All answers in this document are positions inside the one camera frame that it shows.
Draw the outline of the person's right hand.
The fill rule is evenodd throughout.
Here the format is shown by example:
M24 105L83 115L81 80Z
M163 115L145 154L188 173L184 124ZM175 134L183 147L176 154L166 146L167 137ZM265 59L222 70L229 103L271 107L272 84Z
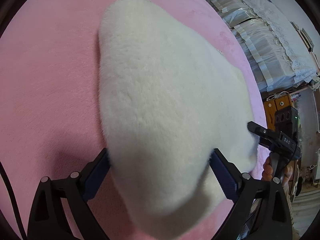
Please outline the person's right hand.
M283 177L283 187L286 187L289 184L290 178L293 174L293 165L294 161L289 162L289 164L284 169L284 177ZM263 172L262 172L262 180L271 181L273 176L273 168L271 166L270 157L267 157L265 163L263 164Z

